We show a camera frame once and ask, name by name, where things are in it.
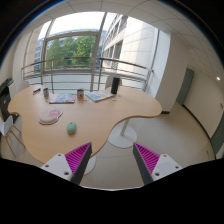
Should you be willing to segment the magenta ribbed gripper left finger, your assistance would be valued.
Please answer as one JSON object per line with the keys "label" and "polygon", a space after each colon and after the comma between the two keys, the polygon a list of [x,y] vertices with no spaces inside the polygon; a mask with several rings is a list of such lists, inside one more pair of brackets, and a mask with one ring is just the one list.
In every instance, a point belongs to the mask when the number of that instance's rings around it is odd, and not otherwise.
{"label": "magenta ribbed gripper left finger", "polygon": [[86,143],[67,154],[57,153],[42,166],[42,169],[79,185],[91,154],[92,144]]}

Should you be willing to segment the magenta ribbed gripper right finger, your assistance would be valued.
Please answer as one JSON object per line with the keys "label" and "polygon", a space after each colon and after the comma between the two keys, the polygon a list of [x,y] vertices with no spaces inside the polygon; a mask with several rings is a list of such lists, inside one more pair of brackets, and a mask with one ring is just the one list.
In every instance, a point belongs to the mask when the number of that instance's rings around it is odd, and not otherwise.
{"label": "magenta ribbed gripper right finger", "polygon": [[182,169],[168,154],[158,154],[138,143],[133,144],[133,155],[145,185]]}

